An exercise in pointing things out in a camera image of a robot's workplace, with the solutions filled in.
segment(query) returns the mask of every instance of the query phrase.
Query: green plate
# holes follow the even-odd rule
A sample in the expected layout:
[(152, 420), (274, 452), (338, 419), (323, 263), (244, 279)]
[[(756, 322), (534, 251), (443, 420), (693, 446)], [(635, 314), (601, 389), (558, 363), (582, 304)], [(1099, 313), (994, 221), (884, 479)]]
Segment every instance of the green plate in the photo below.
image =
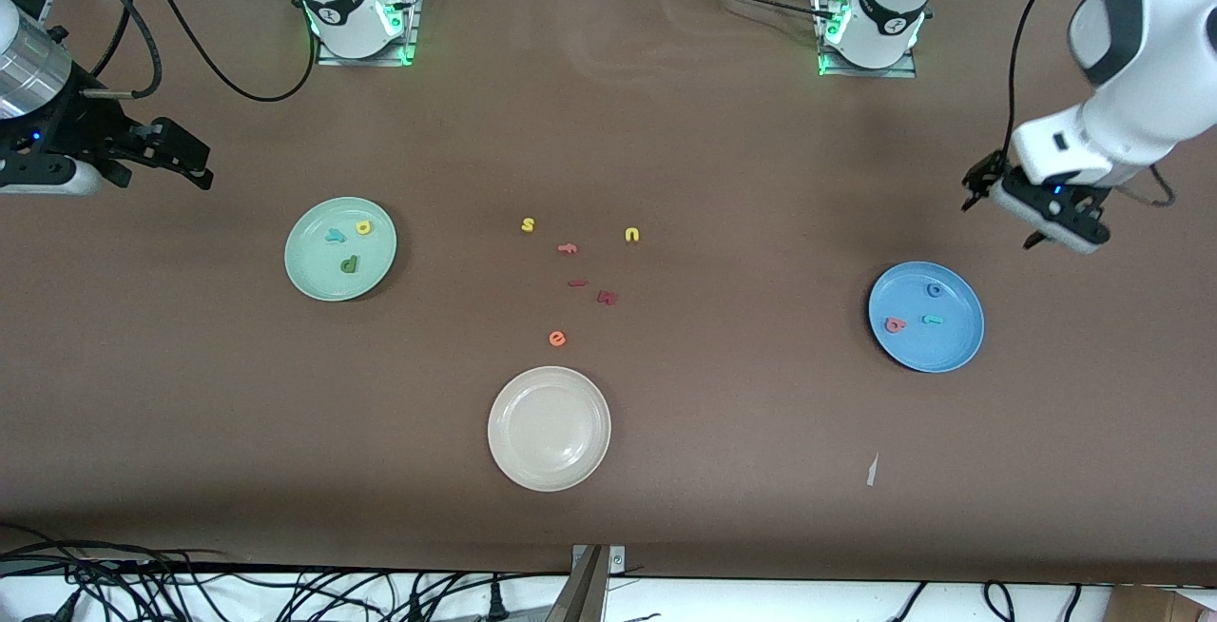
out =
[[(368, 235), (355, 229), (364, 220), (371, 223)], [(284, 265), (305, 296), (344, 302), (378, 285), (396, 254), (397, 229), (385, 209), (368, 198), (338, 197), (319, 202), (296, 223), (287, 235)]]

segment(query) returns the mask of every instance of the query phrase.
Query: plate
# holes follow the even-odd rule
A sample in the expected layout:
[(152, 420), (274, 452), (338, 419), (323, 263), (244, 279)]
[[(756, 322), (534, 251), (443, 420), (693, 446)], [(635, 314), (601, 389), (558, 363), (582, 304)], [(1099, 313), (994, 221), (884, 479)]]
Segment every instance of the plate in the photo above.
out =
[(486, 435), (509, 480), (534, 492), (561, 492), (600, 466), (612, 421), (591, 380), (546, 365), (507, 382), (490, 408)]
[[(896, 331), (888, 330), (888, 319)], [(985, 340), (976, 292), (938, 263), (887, 270), (870, 291), (870, 329), (892, 358), (922, 372), (948, 372), (972, 359)]]
[[(357, 231), (363, 222), (371, 224), (366, 235)], [(319, 202), (296, 223), (284, 265), (305, 296), (344, 302), (378, 285), (396, 254), (397, 229), (385, 209), (368, 198), (338, 197)]]

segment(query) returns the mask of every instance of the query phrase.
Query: brown table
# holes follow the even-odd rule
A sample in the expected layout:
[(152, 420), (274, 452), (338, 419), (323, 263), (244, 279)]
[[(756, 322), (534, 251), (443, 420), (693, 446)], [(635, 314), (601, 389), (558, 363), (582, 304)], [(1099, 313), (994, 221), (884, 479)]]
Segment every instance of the brown table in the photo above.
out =
[[(125, 192), (0, 201), (4, 517), (258, 562), (557, 570), (604, 542), (656, 575), (1217, 583), (1213, 135), (1163, 164), (1178, 207), (1115, 198), (1090, 258), (960, 214), (1025, 0), (933, 0), (916, 80), (818, 77), (807, 21), (747, 2), (427, 0), (414, 67), (318, 68), (270, 106), (138, 1), (166, 80), (128, 111), (208, 141), (215, 187), (138, 168)], [(1076, 1), (1027, 29), (1023, 118), (1087, 94)], [(181, 4), (241, 84), (295, 80), (286, 0)], [(60, 0), (52, 23), (88, 66), (116, 18)], [(131, 29), (106, 80), (142, 85), (144, 58)], [(335, 196), (400, 232), (346, 304), (282, 265)], [(985, 306), (949, 375), (867, 327), (870, 285), (913, 259)], [(613, 415), (559, 494), (486, 446), (495, 393), (544, 363)]]

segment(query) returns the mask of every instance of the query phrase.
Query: cardboard box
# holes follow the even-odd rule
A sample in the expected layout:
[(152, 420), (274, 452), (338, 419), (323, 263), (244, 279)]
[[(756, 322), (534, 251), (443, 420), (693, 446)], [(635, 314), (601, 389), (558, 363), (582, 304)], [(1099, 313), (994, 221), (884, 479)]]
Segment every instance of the cardboard box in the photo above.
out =
[(1217, 612), (1172, 589), (1116, 587), (1103, 622), (1217, 622)]

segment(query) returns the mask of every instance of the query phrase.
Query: plate rim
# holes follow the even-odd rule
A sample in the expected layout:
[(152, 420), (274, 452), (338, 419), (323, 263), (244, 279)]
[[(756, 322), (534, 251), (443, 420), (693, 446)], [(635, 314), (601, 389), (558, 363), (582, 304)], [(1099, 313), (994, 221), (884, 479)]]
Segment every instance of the plate rim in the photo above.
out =
[[(383, 215), (383, 218), (388, 222), (389, 231), (393, 234), (392, 235), (393, 248), (392, 248), (392, 252), (389, 254), (388, 265), (386, 265), (385, 270), (376, 278), (376, 280), (372, 284), (370, 284), (368, 286), (368, 288), (365, 288), (361, 292), (352, 293), (349, 297), (323, 297), (323, 296), (318, 296), (318, 293), (308, 292), (303, 287), (301, 287), (301, 284), (296, 279), (296, 275), (292, 275), (291, 263), (287, 262), (287, 250), (291, 248), (292, 237), (296, 236), (297, 229), (301, 228), (301, 224), (304, 223), (304, 219), (308, 218), (308, 215), (310, 213), (313, 213), (313, 211), (319, 209), (319, 207), (323, 207), (323, 206), (326, 206), (326, 204), (331, 204), (331, 202), (347, 202), (347, 201), (349, 201), (349, 202), (361, 202), (361, 204), (366, 204), (366, 207), (370, 207), (374, 211), (374, 213), (380, 213), (380, 215)], [(298, 291), (299, 293), (304, 293), (305, 297), (309, 297), (310, 299), (318, 301), (318, 302), (348, 302), (350, 299), (357, 299), (357, 298), (364, 296), (368, 292), (371, 292), (374, 288), (376, 288), (376, 286), (378, 284), (381, 284), (381, 281), (385, 279), (385, 276), (388, 275), (388, 271), (393, 267), (393, 262), (394, 260), (397, 260), (397, 224), (393, 223), (393, 217), (391, 214), (388, 214), (387, 211), (385, 211), (385, 207), (377, 204), (377, 202), (374, 202), (370, 198), (363, 198), (363, 197), (333, 197), (333, 198), (325, 198), (325, 201), (318, 202), (316, 204), (314, 204), (313, 207), (310, 207), (310, 209), (304, 211), (304, 213), (301, 214), (298, 219), (296, 219), (296, 224), (292, 224), (291, 231), (287, 231), (287, 241), (284, 241), (284, 270), (287, 271), (287, 280), (290, 280), (290, 282), (292, 284), (292, 286), (296, 287), (296, 291)]]
[[(505, 393), (507, 393), (507, 390), (511, 388), (511, 386), (514, 383), (516, 383), (517, 380), (521, 380), (522, 376), (529, 376), (529, 375), (533, 375), (533, 374), (539, 372), (539, 371), (562, 372), (562, 374), (577, 376), (577, 379), (583, 380), (587, 385), (589, 385), (589, 387), (591, 387), (591, 391), (595, 392), (595, 397), (600, 402), (600, 404), (602, 404), (602, 410), (604, 410), (604, 414), (605, 414), (604, 415), (604, 420), (605, 420), (605, 424), (604, 424), (604, 430), (605, 430), (605, 432), (604, 432), (604, 443), (600, 446), (600, 450), (598, 452), (599, 454), (598, 454), (598, 458), (595, 459), (595, 463), (591, 463), (591, 465), (588, 467), (587, 472), (584, 472), (582, 476), (577, 476), (577, 478), (573, 482), (563, 483), (562, 486), (557, 486), (557, 487), (539, 488), (539, 487), (535, 487), (535, 486), (529, 486), (529, 484), (525, 483), (525, 481), (522, 481), (522, 478), (518, 477), (517, 475), (514, 475), (512, 472), (509, 472), (507, 469), (503, 466), (503, 459), (499, 456), (499, 453), (497, 453), (495, 444), (494, 444), (494, 441), (493, 441), (494, 436), (492, 435), (492, 432), (494, 430), (494, 421), (497, 419), (495, 410), (500, 408), (499, 407), (500, 402), (504, 402), (504, 396), (505, 396)], [(600, 387), (598, 387), (596, 383), (591, 381), (590, 376), (587, 376), (587, 375), (579, 372), (578, 370), (574, 370), (572, 368), (566, 368), (563, 365), (538, 365), (535, 368), (531, 368), (528, 370), (525, 370), (525, 371), (522, 371), (521, 374), (518, 374), (516, 376), (512, 376), (512, 379), (509, 380), (509, 382), (505, 383), (503, 386), (503, 388), (499, 390), (499, 393), (497, 393), (497, 396), (494, 397), (494, 402), (492, 402), (492, 404), (490, 404), (490, 413), (489, 413), (489, 415), (487, 415), (487, 421), (486, 421), (486, 441), (487, 441), (487, 446), (490, 448), (490, 456), (494, 459), (495, 465), (499, 466), (499, 471), (505, 476), (505, 478), (512, 480), (514, 483), (516, 483), (520, 487), (523, 487), (523, 488), (526, 488), (528, 491), (532, 491), (532, 492), (540, 492), (540, 493), (565, 492), (566, 489), (574, 488), (578, 484), (582, 484), (583, 482), (585, 482), (588, 480), (588, 477), (591, 477), (591, 475), (594, 475), (595, 471), (600, 467), (600, 463), (604, 463), (604, 459), (605, 459), (606, 454), (608, 454), (608, 446), (612, 443), (612, 410), (608, 409), (608, 399), (605, 398), (605, 393), (601, 392)]]
[[(929, 370), (925, 368), (919, 368), (913, 363), (909, 363), (907, 359), (898, 357), (898, 354), (892, 353), (891, 349), (888, 349), (887, 346), (884, 343), (882, 336), (880, 336), (879, 329), (876, 327), (875, 323), (876, 321), (875, 292), (877, 291), (879, 285), (881, 285), (884, 280), (887, 279), (887, 276), (897, 274), (897, 271), (901, 271), (901, 268), (904, 268), (905, 270), (913, 270), (913, 268), (905, 268), (905, 267), (913, 267), (913, 268), (927, 267), (927, 268), (933, 268), (933, 270), (943, 271), (948, 276), (954, 276), (955, 280), (959, 280), (959, 282), (968, 288), (968, 291), (976, 301), (976, 314), (980, 320), (980, 336), (976, 338), (976, 346), (974, 346), (971, 353), (968, 354), (968, 358), (964, 358), (960, 363), (958, 363), (958, 365), (938, 370)], [(959, 370), (961, 366), (965, 366), (970, 362), (972, 362), (972, 359), (976, 358), (976, 354), (980, 353), (981, 347), (985, 344), (985, 307), (981, 304), (980, 295), (976, 292), (976, 290), (972, 288), (972, 285), (970, 285), (968, 280), (964, 280), (964, 276), (959, 275), (955, 270), (952, 270), (952, 268), (942, 265), (942, 263), (933, 263), (932, 260), (905, 260), (903, 263), (896, 263), (896, 265), (887, 268), (887, 270), (882, 271), (882, 275), (877, 276), (874, 285), (870, 285), (870, 293), (867, 298), (867, 319), (868, 319), (867, 321), (870, 324), (870, 331), (875, 336), (875, 341), (877, 341), (879, 347), (884, 349), (884, 353), (886, 353), (888, 357), (896, 360), (896, 363), (899, 363), (901, 365), (908, 368), (909, 370), (916, 370), (918, 372), (926, 372), (929, 375), (942, 375), (944, 372)]]

